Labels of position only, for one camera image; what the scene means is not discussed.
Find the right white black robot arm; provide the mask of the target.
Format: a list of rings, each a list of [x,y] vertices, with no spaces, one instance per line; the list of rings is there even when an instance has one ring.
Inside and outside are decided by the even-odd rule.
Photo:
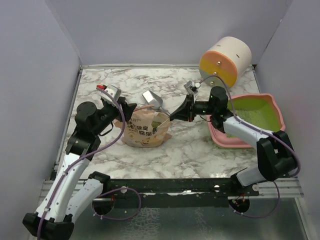
[[[300,167],[288,135],[279,130],[272,132],[250,124],[228,109],[230,103],[226,90],[212,87],[208,101],[196,101],[186,95],[183,103],[169,116],[170,120],[192,122],[195,116],[209,115],[212,127],[222,133],[237,137],[257,152],[257,165],[232,176],[229,189],[240,196],[248,186],[259,182],[273,182]]]

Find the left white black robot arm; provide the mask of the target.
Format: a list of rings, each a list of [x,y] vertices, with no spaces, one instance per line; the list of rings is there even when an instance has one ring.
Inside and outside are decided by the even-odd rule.
[[[111,190],[110,177],[94,173],[83,187],[74,193],[75,187],[100,147],[102,132],[115,119],[125,123],[130,120],[137,104],[127,103],[125,97],[117,101],[101,99],[98,109],[90,101],[76,109],[76,126],[67,142],[60,170],[42,203],[34,213],[26,213],[23,225],[39,240],[68,240],[82,212],[97,196],[106,197]]]

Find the grey metal litter scoop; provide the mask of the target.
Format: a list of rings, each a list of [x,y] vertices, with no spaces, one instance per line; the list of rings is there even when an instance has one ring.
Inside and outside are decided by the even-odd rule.
[[[154,110],[162,112],[167,116],[170,115],[170,112],[163,108],[163,99],[160,96],[150,90],[143,92],[141,95],[149,105],[153,105],[152,108]]]

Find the pink cat litter bag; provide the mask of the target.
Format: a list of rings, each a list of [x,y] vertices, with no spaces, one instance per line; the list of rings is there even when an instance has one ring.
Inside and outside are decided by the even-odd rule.
[[[169,116],[153,110],[152,105],[137,107],[125,124],[121,141],[130,147],[155,148],[172,137],[170,125]]]

